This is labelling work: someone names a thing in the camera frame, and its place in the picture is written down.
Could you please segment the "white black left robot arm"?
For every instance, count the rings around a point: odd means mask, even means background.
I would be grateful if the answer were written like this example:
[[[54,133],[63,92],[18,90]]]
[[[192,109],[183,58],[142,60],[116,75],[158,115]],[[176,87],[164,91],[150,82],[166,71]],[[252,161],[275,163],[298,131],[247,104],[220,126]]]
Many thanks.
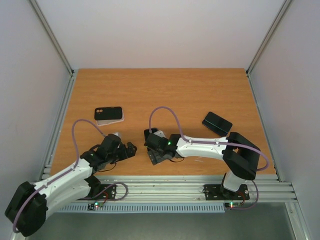
[[[13,232],[29,237],[52,214],[77,200],[114,201],[112,190],[115,185],[101,184],[95,173],[108,164],[134,157],[136,151],[137,147],[131,142],[124,144],[118,135],[108,134],[101,144],[85,151],[55,175],[36,183],[21,183],[4,213],[12,222]]]

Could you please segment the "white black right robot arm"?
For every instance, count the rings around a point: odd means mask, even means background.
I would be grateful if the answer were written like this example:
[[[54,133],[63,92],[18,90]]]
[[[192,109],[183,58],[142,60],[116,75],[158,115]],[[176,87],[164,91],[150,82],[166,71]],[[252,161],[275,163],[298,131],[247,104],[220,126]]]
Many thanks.
[[[248,197],[243,189],[245,181],[256,179],[260,149],[237,132],[220,138],[194,138],[172,134],[166,138],[162,131],[145,133],[144,146],[151,163],[188,157],[211,158],[223,161],[229,171],[223,176],[220,187],[214,193],[223,200]]]

